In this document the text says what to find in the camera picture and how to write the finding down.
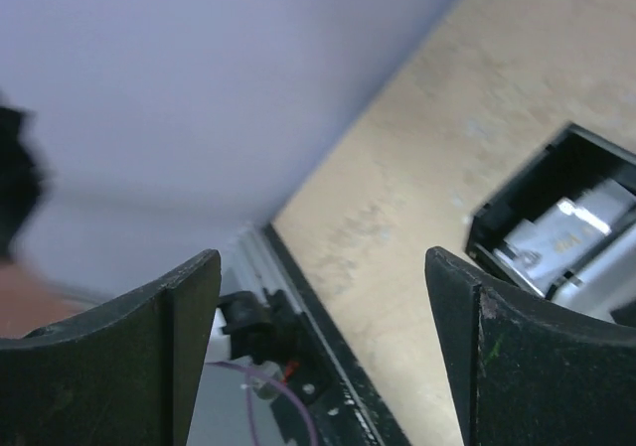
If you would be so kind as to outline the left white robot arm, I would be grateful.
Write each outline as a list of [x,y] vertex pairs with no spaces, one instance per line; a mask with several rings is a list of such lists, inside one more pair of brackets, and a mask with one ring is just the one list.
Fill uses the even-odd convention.
[[[1,106],[1,264],[12,264],[13,244],[44,192],[44,174],[33,151],[22,140],[29,114]],[[254,293],[239,291],[220,298],[205,355],[207,364],[249,357],[285,365],[297,350],[291,322],[274,322],[273,311]]]

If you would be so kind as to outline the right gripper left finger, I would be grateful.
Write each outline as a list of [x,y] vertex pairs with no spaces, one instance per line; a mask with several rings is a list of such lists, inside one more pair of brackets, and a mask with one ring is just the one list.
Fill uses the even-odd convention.
[[184,445],[220,297],[204,250],[162,277],[1,342],[4,445]]

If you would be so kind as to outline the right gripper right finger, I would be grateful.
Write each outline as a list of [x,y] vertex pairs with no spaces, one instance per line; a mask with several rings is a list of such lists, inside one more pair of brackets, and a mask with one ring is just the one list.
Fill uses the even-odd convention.
[[425,255],[466,445],[632,445],[635,331],[564,309],[442,247]]

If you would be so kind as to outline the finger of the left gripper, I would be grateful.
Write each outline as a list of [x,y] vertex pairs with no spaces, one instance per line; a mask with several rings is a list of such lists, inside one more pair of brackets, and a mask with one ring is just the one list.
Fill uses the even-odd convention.
[[26,140],[27,110],[1,104],[1,261],[13,257],[13,244],[43,195],[44,172]]

